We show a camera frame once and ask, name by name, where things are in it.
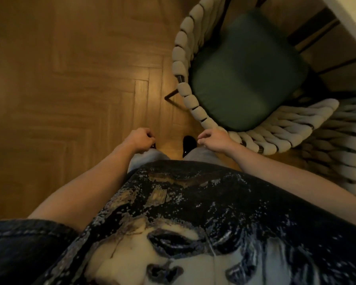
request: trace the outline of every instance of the foot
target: foot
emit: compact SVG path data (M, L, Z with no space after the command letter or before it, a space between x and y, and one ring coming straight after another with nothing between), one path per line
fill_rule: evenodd
M192 136L185 136L183 138L183 158L191 152L192 149L195 149L197 147L197 141L195 140L194 137Z

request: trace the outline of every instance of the human arm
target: human arm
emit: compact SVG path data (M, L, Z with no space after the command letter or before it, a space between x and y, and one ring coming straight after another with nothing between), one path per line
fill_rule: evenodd
M243 172L265 180L356 225L356 197L318 175L257 154L219 129L204 130L198 143L232 158Z
M28 217L65 224L82 232L120 189L129 162L155 143L148 128L138 128L95 167L52 193Z

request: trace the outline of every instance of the person's left hand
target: person's left hand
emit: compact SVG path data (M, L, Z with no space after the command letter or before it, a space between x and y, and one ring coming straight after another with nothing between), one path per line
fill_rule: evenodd
M133 153L144 153L156 142L152 130L149 128L138 128L130 132L129 136L122 142L123 145L129 146Z

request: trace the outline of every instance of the pant leg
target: pant leg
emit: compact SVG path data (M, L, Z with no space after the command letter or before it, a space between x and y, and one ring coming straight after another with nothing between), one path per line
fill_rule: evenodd
M193 149L183 158L183 160L206 162L227 167L223 162L220 161L220 159L218 158L218 156L216 156L214 152L208 150L206 147L198 147Z
M137 169L146 163L154 162L157 160L170 160L170 158L161 151L153 148L149 149L149 151L146 151L143 154L135 154L130 160L128 172Z

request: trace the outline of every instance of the shirt sleeve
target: shirt sleeve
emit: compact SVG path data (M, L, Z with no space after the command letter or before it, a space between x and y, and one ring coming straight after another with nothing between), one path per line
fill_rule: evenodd
M0 221L0 284L33 283L77 236L72 228L48 220Z

